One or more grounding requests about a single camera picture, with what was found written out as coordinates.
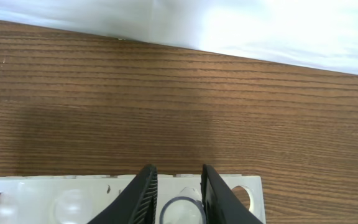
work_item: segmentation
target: tabletop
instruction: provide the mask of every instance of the tabletop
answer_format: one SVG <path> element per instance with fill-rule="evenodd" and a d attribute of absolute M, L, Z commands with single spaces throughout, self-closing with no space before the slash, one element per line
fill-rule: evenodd
<path fill-rule="evenodd" d="M 358 76 L 0 21 L 0 176 L 259 175 L 268 224 L 358 223 Z"/>

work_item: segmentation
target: wood grain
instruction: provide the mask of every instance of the wood grain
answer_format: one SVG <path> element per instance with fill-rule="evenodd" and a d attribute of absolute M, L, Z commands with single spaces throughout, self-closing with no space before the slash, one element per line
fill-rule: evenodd
<path fill-rule="evenodd" d="M 0 176 L 260 175 L 267 223 L 358 223 L 358 76 L 0 21 Z"/>

